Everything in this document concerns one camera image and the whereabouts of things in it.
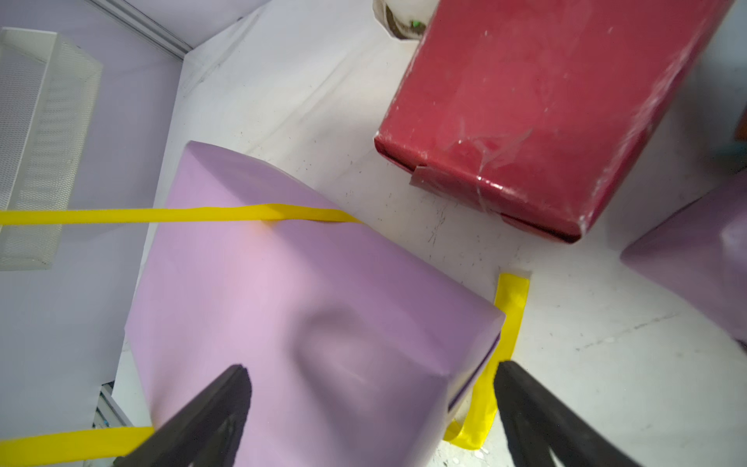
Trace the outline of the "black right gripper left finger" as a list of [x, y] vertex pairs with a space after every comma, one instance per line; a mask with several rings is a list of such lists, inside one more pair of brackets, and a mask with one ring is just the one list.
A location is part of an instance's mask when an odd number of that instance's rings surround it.
[[232, 467], [250, 409], [252, 384], [247, 369], [233, 365], [214, 379], [153, 436], [117, 467]]

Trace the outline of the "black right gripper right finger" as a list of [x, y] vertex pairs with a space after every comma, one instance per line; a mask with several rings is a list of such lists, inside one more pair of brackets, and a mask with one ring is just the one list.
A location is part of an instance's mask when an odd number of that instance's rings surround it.
[[515, 466], [635, 466], [521, 365], [498, 366], [493, 383]]

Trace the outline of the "yellow satin ribbon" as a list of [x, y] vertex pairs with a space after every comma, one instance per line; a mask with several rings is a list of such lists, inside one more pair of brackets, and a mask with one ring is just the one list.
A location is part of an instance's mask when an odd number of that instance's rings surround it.
[[[312, 208], [290, 204], [259, 204], [239, 207], [198, 207], [186, 209], [105, 209], [3, 211], [3, 226], [46, 226], [85, 224], [150, 224], [233, 221], [303, 220], [327, 223], [356, 223], [358, 220], [339, 209]], [[501, 363], [512, 358], [530, 280], [514, 274], [501, 274], [494, 305], [506, 313], [502, 338], [474, 384], [467, 416], [449, 424], [444, 441], [466, 451], [484, 449], [498, 413], [493, 379]], [[152, 428], [106, 428], [27, 437], [1, 443], [3, 466], [42, 466], [126, 455], [153, 434]]]

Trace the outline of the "large purple gift box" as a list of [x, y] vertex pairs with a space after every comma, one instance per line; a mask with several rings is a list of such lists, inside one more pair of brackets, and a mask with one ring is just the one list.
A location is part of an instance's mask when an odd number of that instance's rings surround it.
[[126, 338], [157, 426], [247, 369], [240, 466], [422, 466], [504, 320], [363, 224], [168, 223]]

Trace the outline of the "small purple gift box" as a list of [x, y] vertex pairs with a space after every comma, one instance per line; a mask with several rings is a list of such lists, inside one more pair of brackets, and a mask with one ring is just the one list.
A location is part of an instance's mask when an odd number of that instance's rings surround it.
[[621, 260], [746, 346], [746, 172], [628, 245]]

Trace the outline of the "red gift box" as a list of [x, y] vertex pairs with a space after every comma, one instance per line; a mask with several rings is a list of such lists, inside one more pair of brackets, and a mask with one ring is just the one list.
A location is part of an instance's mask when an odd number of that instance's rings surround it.
[[443, 1], [375, 136], [412, 185], [573, 243], [727, 1]]

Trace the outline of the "brown satin ribbon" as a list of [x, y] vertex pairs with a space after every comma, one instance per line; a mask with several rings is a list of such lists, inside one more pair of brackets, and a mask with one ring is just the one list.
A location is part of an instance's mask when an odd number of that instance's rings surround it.
[[741, 114], [739, 122], [735, 128], [733, 138], [735, 139], [735, 141], [747, 141], [747, 108], [745, 108]]

